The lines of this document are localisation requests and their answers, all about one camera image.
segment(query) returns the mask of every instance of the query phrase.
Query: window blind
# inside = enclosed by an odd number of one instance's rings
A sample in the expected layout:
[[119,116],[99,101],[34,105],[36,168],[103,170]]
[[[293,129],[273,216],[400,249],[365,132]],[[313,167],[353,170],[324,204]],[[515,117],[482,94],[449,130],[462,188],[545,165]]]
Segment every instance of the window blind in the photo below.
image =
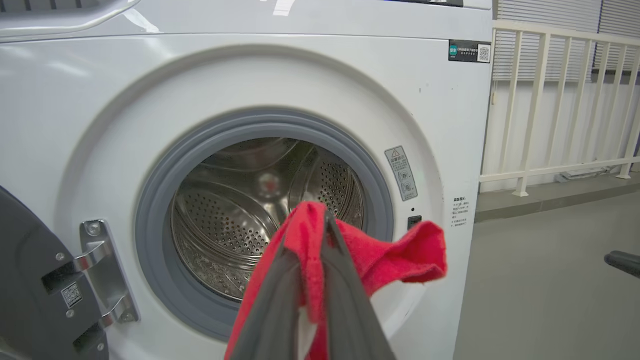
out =
[[[602,0],[599,33],[640,38],[640,0]],[[594,69],[600,69],[604,46],[598,44],[593,62]],[[616,70],[621,47],[611,44],[607,70]],[[623,71],[630,71],[636,50],[627,48]]]
[[[499,0],[498,19],[535,22],[578,31],[598,32],[601,0]],[[498,31],[495,37],[493,64],[494,80],[509,80],[513,67],[516,35],[510,31]],[[538,58],[539,36],[524,33],[520,48],[519,80],[533,80]],[[580,76],[580,60],[585,41],[572,41],[567,69],[567,81],[577,81]],[[562,67],[564,39],[552,37],[547,60],[547,80],[558,80]]]

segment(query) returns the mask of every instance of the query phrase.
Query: gray floor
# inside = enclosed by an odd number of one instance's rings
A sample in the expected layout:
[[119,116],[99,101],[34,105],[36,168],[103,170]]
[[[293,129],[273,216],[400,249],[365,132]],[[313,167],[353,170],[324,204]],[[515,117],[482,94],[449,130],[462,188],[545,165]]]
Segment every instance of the gray floor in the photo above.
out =
[[616,175],[528,186],[529,196],[525,197],[514,196],[513,190],[481,193],[476,222],[519,217],[640,191],[640,174],[632,172],[631,179],[627,180],[618,179]]
[[455,360],[640,359],[640,193],[476,224]]

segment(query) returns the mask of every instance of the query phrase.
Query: qr code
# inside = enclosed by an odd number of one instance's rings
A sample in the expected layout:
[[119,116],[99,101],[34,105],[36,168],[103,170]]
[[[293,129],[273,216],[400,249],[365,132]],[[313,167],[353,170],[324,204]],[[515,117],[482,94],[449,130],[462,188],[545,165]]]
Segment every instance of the qr code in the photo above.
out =
[[491,45],[478,44],[478,62],[488,63],[491,58]]
[[75,282],[62,289],[62,297],[65,299],[65,303],[69,309],[82,300],[80,289],[78,289],[78,285]]

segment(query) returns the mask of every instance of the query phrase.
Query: stainless steel drum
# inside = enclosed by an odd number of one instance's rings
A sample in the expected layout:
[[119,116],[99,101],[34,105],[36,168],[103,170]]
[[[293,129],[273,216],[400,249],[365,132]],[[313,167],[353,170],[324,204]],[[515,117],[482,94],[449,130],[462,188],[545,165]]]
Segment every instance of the stainless steel drum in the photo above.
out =
[[172,204],[173,241],[198,281],[240,301],[269,239],[307,200],[325,203],[338,219],[362,228],[362,185],[336,155],[289,138],[237,143],[182,182]]

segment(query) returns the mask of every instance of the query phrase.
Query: warning label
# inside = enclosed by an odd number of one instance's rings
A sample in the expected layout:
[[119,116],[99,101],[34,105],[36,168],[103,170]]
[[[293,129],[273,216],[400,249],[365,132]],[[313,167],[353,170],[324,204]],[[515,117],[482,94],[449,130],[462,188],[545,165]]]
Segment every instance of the warning label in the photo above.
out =
[[418,190],[415,188],[413,173],[411,173],[411,167],[409,166],[409,159],[407,159],[402,146],[397,146],[385,151],[385,155],[389,160],[391,170],[394,171],[394,175],[396,176],[396,182],[400,189],[402,201],[418,196]]
[[453,209],[451,211],[451,227],[458,227],[467,224],[469,217],[469,201],[467,197],[453,198]]

